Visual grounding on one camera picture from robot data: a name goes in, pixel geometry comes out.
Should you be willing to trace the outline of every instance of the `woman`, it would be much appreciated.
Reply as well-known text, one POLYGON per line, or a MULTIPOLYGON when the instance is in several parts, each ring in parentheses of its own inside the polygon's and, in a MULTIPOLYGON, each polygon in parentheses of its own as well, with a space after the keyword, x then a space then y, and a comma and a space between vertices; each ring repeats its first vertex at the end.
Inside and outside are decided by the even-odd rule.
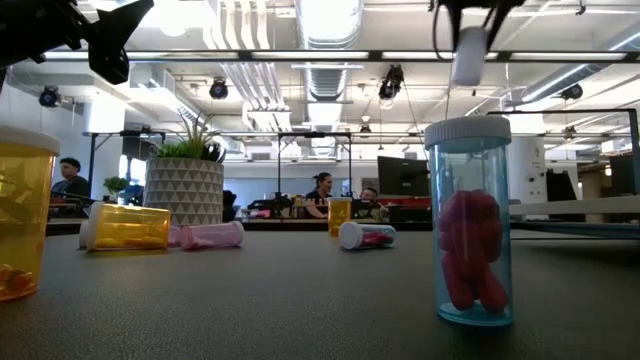
POLYGON ((323 199, 326 202, 327 198, 331 195, 331 186, 333 185, 333 179, 329 173, 320 173, 313 177, 316 179, 316 189, 305 196, 307 200, 313 200, 313 204, 305 205, 305 214, 307 217, 315 219, 326 219, 329 212, 328 206, 316 206, 323 199))

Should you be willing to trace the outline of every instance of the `clear pill bottle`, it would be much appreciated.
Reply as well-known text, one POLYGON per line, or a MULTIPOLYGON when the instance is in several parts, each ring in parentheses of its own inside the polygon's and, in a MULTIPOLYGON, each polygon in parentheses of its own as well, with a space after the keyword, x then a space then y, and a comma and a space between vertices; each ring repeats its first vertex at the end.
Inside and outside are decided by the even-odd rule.
POLYGON ((476 326, 513 322, 509 121, 469 116, 425 130, 434 224, 437 312, 476 326))

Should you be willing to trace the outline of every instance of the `green plant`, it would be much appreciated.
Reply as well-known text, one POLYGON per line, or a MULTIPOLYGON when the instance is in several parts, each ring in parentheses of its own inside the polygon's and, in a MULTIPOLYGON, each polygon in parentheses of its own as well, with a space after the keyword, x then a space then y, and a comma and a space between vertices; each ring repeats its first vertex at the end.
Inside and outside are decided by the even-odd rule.
POLYGON ((127 181, 127 179, 123 179, 117 176, 104 179, 104 184, 103 184, 103 186, 107 189, 107 191, 111 195, 115 195, 120 191, 126 189, 127 185, 129 185, 129 182, 127 181))
POLYGON ((158 149, 158 153, 156 157, 166 158, 166 157, 176 157, 176 158, 186 158, 187 152, 185 150, 185 146, 183 143, 178 144, 164 144, 158 149))
POLYGON ((177 144, 164 144, 156 154, 158 158, 188 158, 201 159, 222 163, 226 151, 218 142, 213 141, 213 135, 207 131, 210 116, 204 122, 188 121, 180 115, 184 122, 186 138, 180 136, 177 144))

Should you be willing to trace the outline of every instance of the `person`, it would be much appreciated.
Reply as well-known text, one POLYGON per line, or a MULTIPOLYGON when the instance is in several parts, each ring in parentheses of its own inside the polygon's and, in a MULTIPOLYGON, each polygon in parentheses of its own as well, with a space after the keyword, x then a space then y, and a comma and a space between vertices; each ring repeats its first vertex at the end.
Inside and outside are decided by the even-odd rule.
MULTIPOLYGON (((80 162, 74 158, 64 158, 60 160, 60 174, 64 180, 58 181, 53 185, 51 191, 66 194, 89 197, 89 182, 78 175, 80 171, 80 162)), ((63 195, 53 194, 55 197, 64 197, 63 195)))
POLYGON ((376 200, 378 198, 378 190, 368 187, 360 193, 360 200, 376 200))
POLYGON ((331 174, 325 172, 321 172, 313 178, 316 180, 316 189, 305 196, 305 199, 313 200, 313 204, 305 205, 305 215, 309 218, 326 219, 329 217, 329 207, 316 205, 318 205, 321 200, 326 202, 327 198, 331 197, 329 193, 333 186, 333 179, 331 178, 331 174))
POLYGON ((368 187, 366 189, 364 189, 364 191, 362 193, 360 193, 360 200, 367 200, 369 202, 371 202, 371 208, 372 209, 378 209, 381 212, 386 212, 387 208, 385 208, 382 204, 380 204, 378 202, 378 190, 372 188, 372 187, 368 187))

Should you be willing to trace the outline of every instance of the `pipe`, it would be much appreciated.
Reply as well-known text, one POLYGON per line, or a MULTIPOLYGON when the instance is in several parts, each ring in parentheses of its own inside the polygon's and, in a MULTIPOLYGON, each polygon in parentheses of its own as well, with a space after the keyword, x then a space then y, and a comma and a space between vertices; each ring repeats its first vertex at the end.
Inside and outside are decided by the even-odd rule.
MULTIPOLYGON (((225 26, 224 37, 231 46, 232 49, 240 49, 240 44, 238 43, 238 39, 236 38, 236 6, 235 1, 233 0, 224 0, 225 6, 227 8, 227 23, 225 26)), ((240 76, 244 80, 244 84, 248 82, 251 86, 247 86, 253 97, 258 100, 260 107, 263 109, 267 108, 267 102, 264 101, 264 96, 262 95, 262 91, 260 90, 260 86, 256 81, 255 77, 251 75, 251 71, 249 71, 249 67, 247 63, 241 63, 237 66, 236 76, 240 76)))
MULTIPOLYGON (((257 32, 256 37, 258 39, 258 44, 260 45, 260 49, 268 50, 269 46, 269 38, 267 37, 267 6, 266 0, 257 0, 256 1, 256 16, 257 16, 257 32)), ((277 107, 280 109, 286 109, 286 105, 284 103, 284 97, 282 96, 282 90, 280 89, 280 82, 278 81, 278 77, 276 75, 276 69, 273 63, 263 64, 264 76, 262 82, 267 86, 267 82, 269 82, 272 86, 270 87, 273 90, 273 96, 276 100, 277 107)))
MULTIPOLYGON (((222 36, 220 7, 218 6, 218 9, 211 8, 211 13, 212 18, 214 18, 214 24, 209 28, 202 29, 202 40, 209 49, 225 50, 227 48, 227 44, 222 36)), ((227 78, 231 79, 231 82, 236 86, 236 89, 238 89, 242 99, 244 99, 246 104, 251 106, 251 110, 259 108, 260 105, 258 104, 257 99, 252 98, 251 94, 247 91, 247 85, 243 84, 236 76, 236 65, 237 64, 235 63, 220 63, 222 71, 224 71, 227 78)))
MULTIPOLYGON (((240 0, 240 9, 242 10, 242 29, 241 29, 241 39, 244 43, 245 48, 249 50, 254 50, 256 47, 253 43, 253 36, 251 35, 251 6, 249 0, 240 0)), ((272 108, 278 107, 278 102, 275 98, 273 88, 269 83, 268 77, 265 73, 266 69, 264 64, 253 64, 253 67, 258 73, 260 80, 264 84, 265 91, 267 93, 267 97, 269 97, 269 105, 272 108)))
MULTIPOLYGON (((640 22, 628 27, 602 46, 605 51, 638 51, 640 49, 640 22)), ((507 106, 519 106, 540 101, 608 68, 611 64, 567 65, 541 81, 530 85, 520 99, 507 102, 507 106)))
MULTIPOLYGON (((296 0, 298 34, 306 50, 343 50, 355 47, 362 24, 363 0, 296 0)), ((348 70, 308 69, 305 71, 307 99, 336 101, 344 96, 348 70)), ((308 104, 309 120, 318 126, 336 127, 341 104, 308 104)), ((330 155, 319 139, 311 140, 318 155, 330 155)))

